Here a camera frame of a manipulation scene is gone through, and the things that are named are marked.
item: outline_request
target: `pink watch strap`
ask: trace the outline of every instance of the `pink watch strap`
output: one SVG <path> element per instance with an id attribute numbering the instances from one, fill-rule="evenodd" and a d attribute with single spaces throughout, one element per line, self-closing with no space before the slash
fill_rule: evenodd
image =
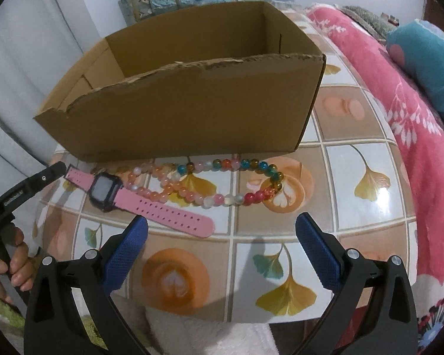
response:
<path id="1" fill-rule="evenodd" d="M 115 207 L 199 238 L 208 238 L 214 232 L 214 222 L 211 218 L 150 201 L 126 188 L 117 192 Z"/>
<path id="2" fill-rule="evenodd" d="M 67 170 L 65 179 L 69 180 L 71 183 L 77 185 L 79 188 L 82 188 L 86 192 L 89 191 L 92 183 L 94 182 L 94 176 L 91 174 L 86 174 L 74 167 L 69 167 Z"/>

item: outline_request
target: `blue gripper pad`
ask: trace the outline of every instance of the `blue gripper pad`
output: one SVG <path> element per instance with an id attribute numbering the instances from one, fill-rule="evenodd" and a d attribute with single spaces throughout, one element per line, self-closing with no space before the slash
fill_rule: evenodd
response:
<path id="1" fill-rule="evenodd" d="M 296 219 L 296 236 L 313 265 L 322 286 L 337 292 L 342 286 L 341 266 L 322 237 L 323 232 L 304 212 Z"/>
<path id="2" fill-rule="evenodd" d="M 102 288 L 106 295 L 122 287 L 131 266 L 148 238 L 148 223 L 144 217 L 137 216 L 121 237 L 116 235 L 110 239 L 112 238 L 121 238 L 122 241 L 104 266 Z"/>

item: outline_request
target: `floral blanket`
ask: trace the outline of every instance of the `floral blanket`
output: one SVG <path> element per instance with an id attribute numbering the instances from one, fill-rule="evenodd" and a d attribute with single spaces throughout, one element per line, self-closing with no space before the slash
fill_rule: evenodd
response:
<path id="1" fill-rule="evenodd" d="M 349 17 L 315 4 L 308 17 L 343 52 L 383 109 L 405 163 L 417 215 L 413 285 L 421 352 L 444 325 L 444 126 L 386 48 Z"/>

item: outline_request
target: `watch face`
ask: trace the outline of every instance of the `watch face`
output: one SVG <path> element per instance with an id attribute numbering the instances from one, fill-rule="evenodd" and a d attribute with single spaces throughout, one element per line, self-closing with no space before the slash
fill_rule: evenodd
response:
<path id="1" fill-rule="evenodd" d="M 114 181 L 112 179 L 105 176 L 97 177 L 90 196 L 97 201 L 104 202 L 113 185 Z"/>
<path id="2" fill-rule="evenodd" d="M 123 182 L 118 176 L 102 172 L 98 174 L 89 190 L 89 200 L 103 212 L 114 209 L 114 200 Z"/>

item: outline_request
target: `hand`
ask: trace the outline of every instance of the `hand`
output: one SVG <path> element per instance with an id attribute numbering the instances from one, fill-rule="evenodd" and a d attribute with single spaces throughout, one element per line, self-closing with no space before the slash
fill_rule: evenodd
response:
<path id="1" fill-rule="evenodd" d="M 10 261 L 10 273 L 13 275 L 11 278 L 11 283 L 14 287 L 20 287 L 21 291 L 29 291 L 33 286 L 33 263 L 28 257 L 28 246 L 23 242 L 24 239 L 23 232 L 15 227 L 15 246 L 17 250 L 15 251 L 13 257 Z M 7 272 L 8 267 L 0 260 L 0 274 Z M 0 298 L 9 304 L 13 304 L 10 296 L 7 295 L 5 289 L 0 283 Z"/>

